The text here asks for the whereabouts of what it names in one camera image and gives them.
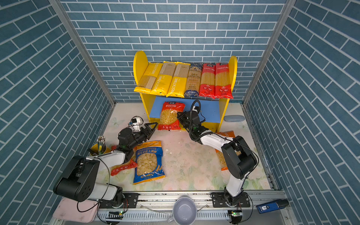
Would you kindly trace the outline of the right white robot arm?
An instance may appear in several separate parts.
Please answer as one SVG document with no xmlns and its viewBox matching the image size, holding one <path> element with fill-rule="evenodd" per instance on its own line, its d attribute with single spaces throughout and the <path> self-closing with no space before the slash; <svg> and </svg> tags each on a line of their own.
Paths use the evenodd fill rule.
<svg viewBox="0 0 360 225">
<path fill-rule="evenodd" d="M 243 196 L 245 180 L 259 163 L 258 156 L 248 147 L 243 137 L 225 137 L 204 127 L 194 110 L 177 113 L 177 119 L 189 133 L 191 140 L 223 153 L 231 174 L 224 189 L 225 202 L 230 206 L 238 204 Z"/>
</svg>

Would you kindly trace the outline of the yellow spaghetti bag long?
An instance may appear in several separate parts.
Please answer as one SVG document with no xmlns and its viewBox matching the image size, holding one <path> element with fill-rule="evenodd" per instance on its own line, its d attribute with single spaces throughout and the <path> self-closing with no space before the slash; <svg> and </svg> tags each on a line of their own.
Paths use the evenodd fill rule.
<svg viewBox="0 0 360 225">
<path fill-rule="evenodd" d="M 166 96 L 176 70 L 177 62 L 165 61 L 150 92 L 152 95 Z"/>
</svg>

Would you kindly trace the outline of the blue-top Moli pasta bag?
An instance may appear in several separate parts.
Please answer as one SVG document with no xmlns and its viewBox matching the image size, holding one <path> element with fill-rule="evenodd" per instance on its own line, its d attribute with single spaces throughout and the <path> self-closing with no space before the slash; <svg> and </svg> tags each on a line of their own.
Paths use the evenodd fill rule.
<svg viewBox="0 0 360 225">
<path fill-rule="evenodd" d="M 202 68 L 203 65 L 201 63 L 192 63 L 190 65 L 184 97 L 191 98 L 199 96 Z"/>
</svg>

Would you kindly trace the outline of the red spaghetti bag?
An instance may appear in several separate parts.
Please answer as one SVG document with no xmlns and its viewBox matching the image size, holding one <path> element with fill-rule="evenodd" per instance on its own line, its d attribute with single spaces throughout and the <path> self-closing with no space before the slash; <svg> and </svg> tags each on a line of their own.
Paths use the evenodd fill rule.
<svg viewBox="0 0 360 225">
<path fill-rule="evenodd" d="M 203 64 L 199 95 L 215 99 L 215 65 L 213 64 Z"/>
<path fill-rule="evenodd" d="M 233 99 L 229 65 L 226 63 L 217 63 L 215 66 L 215 98 Z"/>
</svg>

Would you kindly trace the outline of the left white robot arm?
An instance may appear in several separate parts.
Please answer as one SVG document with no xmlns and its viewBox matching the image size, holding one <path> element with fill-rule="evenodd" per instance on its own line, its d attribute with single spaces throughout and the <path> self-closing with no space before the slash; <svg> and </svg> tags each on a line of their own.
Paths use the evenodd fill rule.
<svg viewBox="0 0 360 225">
<path fill-rule="evenodd" d="M 97 183 L 97 174 L 105 169 L 110 173 L 110 168 L 129 162 L 134 148 L 148 141 L 157 125 L 157 122 L 145 123 L 137 131 L 124 128 L 118 134 L 119 145 L 110 153 L 92 157 L 74 156 L 55 183 L 53 192 L 77 202 L 90 199 L 113 208 L 122 207 L 125 203 L 122 188 L 110 183 Z"/>
</svg>

